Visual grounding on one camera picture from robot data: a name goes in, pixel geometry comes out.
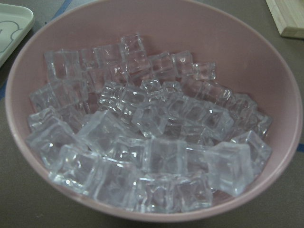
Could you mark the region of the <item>pink bowl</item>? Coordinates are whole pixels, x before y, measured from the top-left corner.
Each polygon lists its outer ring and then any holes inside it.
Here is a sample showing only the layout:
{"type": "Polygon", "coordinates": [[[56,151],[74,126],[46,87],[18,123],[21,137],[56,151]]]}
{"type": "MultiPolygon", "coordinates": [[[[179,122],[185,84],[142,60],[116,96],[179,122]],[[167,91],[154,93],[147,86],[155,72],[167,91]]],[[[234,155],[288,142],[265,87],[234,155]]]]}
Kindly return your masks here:
{"type": "Polygon", "coordinates": [[[14,140],[54,188],[114,216],[205,218],[269,187],[302,131],[286,62],[190,0],[104,0],[41,29],[9,74],[14,140]]]}

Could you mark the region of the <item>wooden cutting board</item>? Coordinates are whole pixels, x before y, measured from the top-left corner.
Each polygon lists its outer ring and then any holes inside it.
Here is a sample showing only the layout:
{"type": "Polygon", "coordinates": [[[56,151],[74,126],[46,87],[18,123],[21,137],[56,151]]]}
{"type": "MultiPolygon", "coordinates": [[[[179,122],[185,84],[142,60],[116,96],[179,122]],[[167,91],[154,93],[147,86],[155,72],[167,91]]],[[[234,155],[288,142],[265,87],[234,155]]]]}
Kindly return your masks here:
{"type": "Polygon", "coordinates": [[[280,36],[304,38],[303,0],[266,0],[280,36]]]}

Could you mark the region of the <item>cream bear tray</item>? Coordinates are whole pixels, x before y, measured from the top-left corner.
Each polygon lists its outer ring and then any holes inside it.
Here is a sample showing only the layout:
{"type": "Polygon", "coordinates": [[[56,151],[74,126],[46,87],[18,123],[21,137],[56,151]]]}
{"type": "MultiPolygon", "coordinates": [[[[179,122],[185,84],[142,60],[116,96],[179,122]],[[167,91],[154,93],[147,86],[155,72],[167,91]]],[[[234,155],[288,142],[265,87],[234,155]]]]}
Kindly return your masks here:
{"type": "Polygon", "coordinates": [[[23,6],[0,5],[0,65],[2,66],[35,22],[33,12],[23,6]]]}

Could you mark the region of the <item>clear ice cubes pile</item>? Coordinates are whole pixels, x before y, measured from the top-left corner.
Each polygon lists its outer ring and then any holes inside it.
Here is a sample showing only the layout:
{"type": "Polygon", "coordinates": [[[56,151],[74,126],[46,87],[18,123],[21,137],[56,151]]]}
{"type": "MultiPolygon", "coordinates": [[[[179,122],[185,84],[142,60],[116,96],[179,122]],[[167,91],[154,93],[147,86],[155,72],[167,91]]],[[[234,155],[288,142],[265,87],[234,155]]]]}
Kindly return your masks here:
{"type": "Polygon", "coordinates": [[[134,212],[190,212],[218,192],[242,194],[270,158],[271,117],[218,84],[215,62],[149,56],[139,34],[44,60],[26,143],[75,193],[134,212]]]}

